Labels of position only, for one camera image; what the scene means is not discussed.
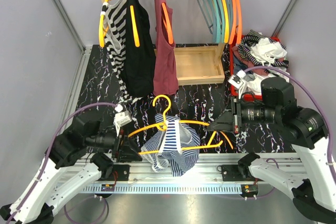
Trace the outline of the orange hanger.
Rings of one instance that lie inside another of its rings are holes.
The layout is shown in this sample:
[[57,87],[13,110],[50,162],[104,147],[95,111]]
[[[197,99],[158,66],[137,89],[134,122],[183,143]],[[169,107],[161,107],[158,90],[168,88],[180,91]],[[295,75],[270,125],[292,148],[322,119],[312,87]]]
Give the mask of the orange hanger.
[[161,12],[161,28],[163,35],[166,41],[169,43],[169,45],[173,45],[174,38],[173,38],[172,24],[165,1],[161,3],[160,12]]

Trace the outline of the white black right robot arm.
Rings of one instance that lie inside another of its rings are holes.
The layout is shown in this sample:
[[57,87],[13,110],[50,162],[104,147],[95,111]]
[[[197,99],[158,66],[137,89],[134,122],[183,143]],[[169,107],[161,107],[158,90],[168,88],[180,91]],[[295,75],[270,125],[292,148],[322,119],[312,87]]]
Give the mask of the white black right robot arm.
[[308,175],[294,177],[267,163],[256,153],[238,161],[238,176],[260,179],[287,195],[306,218],[335,223],[335,181],[327,154],[331,133],[320,113],[297,105],[294,87],[281,77],[261,82],[262,100],[246,102],[232,97],[225,111],[208,131],[236,133],[243,124],[270,123],[291,144]]

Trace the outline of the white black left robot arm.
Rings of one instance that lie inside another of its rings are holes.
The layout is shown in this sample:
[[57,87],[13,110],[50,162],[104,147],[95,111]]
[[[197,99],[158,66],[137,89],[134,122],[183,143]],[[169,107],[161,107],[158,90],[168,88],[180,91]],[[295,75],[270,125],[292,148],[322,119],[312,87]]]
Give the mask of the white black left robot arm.
[[[125,134],[101,132],[100,121],[74,119],[46,151],[41,166],[22,195],[1,207],[1,217],[10,223],[52,223],[54,216],[85,186],[96,180],[117,179],[121,173],[113,162],[139,162],[139,147]],[[60,187],[62,176],[81,159],[87,147],[102,149],[77,174]],[[111,156],[103,151],[111,150]]]

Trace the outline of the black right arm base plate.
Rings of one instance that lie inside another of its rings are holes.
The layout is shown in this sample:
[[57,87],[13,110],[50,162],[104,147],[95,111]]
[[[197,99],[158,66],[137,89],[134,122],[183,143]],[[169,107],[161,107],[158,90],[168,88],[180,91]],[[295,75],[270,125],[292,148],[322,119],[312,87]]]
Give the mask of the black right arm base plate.
[[238,165],[221,165],[218,167],[224,182],[253,181],[250,173]]

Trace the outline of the maroon tank top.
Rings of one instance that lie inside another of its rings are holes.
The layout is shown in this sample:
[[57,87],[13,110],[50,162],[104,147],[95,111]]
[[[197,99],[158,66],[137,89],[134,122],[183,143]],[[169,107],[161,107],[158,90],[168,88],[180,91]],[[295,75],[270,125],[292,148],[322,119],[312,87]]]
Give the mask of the maroon tank top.
[[176,73],[175,43],[169,45],[161,28],[161,3],[166,0],[154,0],[156,16],[156,60],[154,71],[154,95],[173,95],[179,85]]

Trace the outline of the blue white striped tank top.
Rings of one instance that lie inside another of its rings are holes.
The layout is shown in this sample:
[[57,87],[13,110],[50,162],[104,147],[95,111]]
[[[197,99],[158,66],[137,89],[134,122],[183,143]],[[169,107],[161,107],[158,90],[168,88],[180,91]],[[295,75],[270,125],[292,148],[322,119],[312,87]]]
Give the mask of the blue white striped tank top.
[[154,172],[171,169],[173,177],[180,177],[198,161],[201,140],[196,131],[176,116],[166,116],[167,130],[157,131],[141,147],[143,157],[152,164]]

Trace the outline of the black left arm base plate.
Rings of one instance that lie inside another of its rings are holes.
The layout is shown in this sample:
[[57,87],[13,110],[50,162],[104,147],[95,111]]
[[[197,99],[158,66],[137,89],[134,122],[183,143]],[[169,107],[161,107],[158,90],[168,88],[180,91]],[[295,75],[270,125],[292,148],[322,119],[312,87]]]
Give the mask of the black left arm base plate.
[[113,166],[112,173],[107,178],[100,178],[99,181],[122,181],[127,182],[130,174],[130,165],[116,164]]

